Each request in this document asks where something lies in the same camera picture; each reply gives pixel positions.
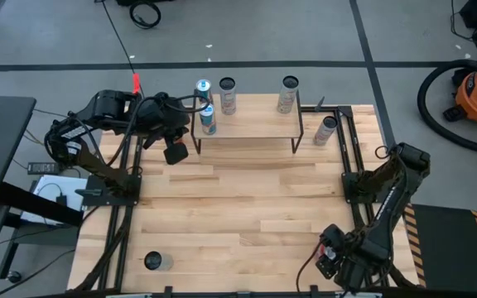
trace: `black hose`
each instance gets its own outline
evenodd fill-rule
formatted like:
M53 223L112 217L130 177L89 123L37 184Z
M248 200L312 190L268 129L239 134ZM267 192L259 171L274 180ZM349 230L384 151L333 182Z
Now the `black hose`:
M153 9L156 13L157 13L157 19L155 22L153 23L147 23L145 21L143 21L142 17L138 16L134 10L136 9L136 7L140 6L140 5L146 5L148 7L150 7L151 9ZM157 24L159 24L159 22L161 21L161 11L159 10L159 8L156 6L156 4L150 2L149 0L141 0L141 1L137 1L135 2L134 4L132 4L130 6L130 18L132 19L132 22L138 26L139 28L141 29L150 29L150 28L153 28L155 27Z
M450 63L436 68L422 82L421 88L419 89L419 93L417 94L417 107L419 108L419 113L421 114L422 120L424 120L426 125L428 125L434 132L437 132L445 139L454 142L457 145L460 145L473 151L477 151L477 142L472 142L471 140L467 140L463 137L460 137L457 134L441 126L430 115L430 113L428 112L428 107L426 106L426 93L428 92L428 88L430 88L431 83L433 83L433 81L438 76L442 75L447 70L453 70L456 68L465 68L467 70L477 72L477 62L472 60L454 60Z

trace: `gray floor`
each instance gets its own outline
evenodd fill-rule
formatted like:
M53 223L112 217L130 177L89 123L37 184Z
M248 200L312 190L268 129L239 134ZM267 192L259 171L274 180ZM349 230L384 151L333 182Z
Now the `gray floor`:
M459 9L464 0L456 0ZM267 60L364 61L348 1L345 0L175 0L160 2L161 24L150 31L136 28L127 8L107 0L132 61L207 62ZM358 0L373 60L446 61L477 50L450 33L449 0ZM457 29L467 32L457 19ZM0 65L67 65L126 63L126 58L100 4L91 0L6 0L0 11ZM417 90L431 69L377 69L383 97L397 141L430 152L431 175L414 203L477 210L477 153L438 137L421 121ZM301 81L303 103L375 103L365 67L204 68L140 70L147 95L166 91L188 94L199 78L213 81L232 76L241 93L276 93L284 75ZM80 110L101 89L130 90L129 70L0 72L0 95L32 96L37 107L66 113ZM429 93L432 110L451 103L447 79ZM42 136L53 117L35 113L29 129ZM477 126L453 129L477 139ZM25 140L17 161L48 161L44 149ZM27 188L33 176L12 164L6 180ZM6 238L10 230L4 230ZM70 248L23 247L13 270L24 276ZM0 259L4 245L0 247ZM59 293L65 289L72 256L5 297ZM0 289L9 286L0 281Z

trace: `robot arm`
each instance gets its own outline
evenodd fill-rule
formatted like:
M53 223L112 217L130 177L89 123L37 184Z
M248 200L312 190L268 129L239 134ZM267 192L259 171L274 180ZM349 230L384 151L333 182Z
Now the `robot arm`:
M91 153L82 136L100 129L111 130L116 135L123 133L124 141L130 136L145 137L145 149L154 141L165 139L166 161L173 165L189 155L186 146L178 142L188 132L185 125L189 122L181 101L165 93L142 99L139 94L103 90L83 110L68 113L68 118L61 122L53 122L45 137L46 150L62 166L81 166L101 178L112 194L125 195L135 187L126 170L112 168L113 160L106 164L100 152Z
M325 278L335 277L344 290L360 290L366 274L393 267L393 228L422 180L430 174L430 156L405 143L375 171L359 173L345 185L346 196L377 197L383 201L367 226L344 233L331 224L320 235L323 253L316 262Z

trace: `wooden tabletop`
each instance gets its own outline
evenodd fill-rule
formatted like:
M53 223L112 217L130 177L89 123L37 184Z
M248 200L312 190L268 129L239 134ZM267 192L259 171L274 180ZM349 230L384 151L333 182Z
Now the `wooden tabletop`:
M356 105L353 111L365 167L373 170L382 164L374 149L383 145L373 106ZM198 156L190 137L184 137L189 157L175 166L165 164L162 142L143 152L141 200L132 217L123 292L163 292L165 286L177 292L296 291L297 271L320 232L329 224L345 232L354 228L340 182L337 136L324 147L312 144L325 115L303 113L305 134L295 155L289 139L225 139L205 140ZM345 120L343 125L349 138ZM103 135L105 159L120 139ZM109 207L101 207L80 230L69 288L82 282L102 254L109 214ZM402 220L393 238L395 265L417 283ZM172 255L170 271L144 267L152 250ZM110 285L116 262L111 263ZM340 289L313 263L300 285Z
M205 134L197 114L196 138L291 138L301 134L296 103L291 112L279 113L279 94L237 94L237 110L233 115L222 113L220 95L214 94L213 100L216 132Z

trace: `blue can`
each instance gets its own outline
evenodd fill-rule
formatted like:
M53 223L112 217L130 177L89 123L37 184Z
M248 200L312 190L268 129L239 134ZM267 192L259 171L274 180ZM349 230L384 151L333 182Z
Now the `blue can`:
M205 134L214 134L216 132L216 121L214 120L214 106L208 105L205 110L200 112L200 121L202 122L202 131Z
M211 93L211 82L208 79L201 79L196 83L196 90L198 93L209 100L209 103L214 104L213 94Z

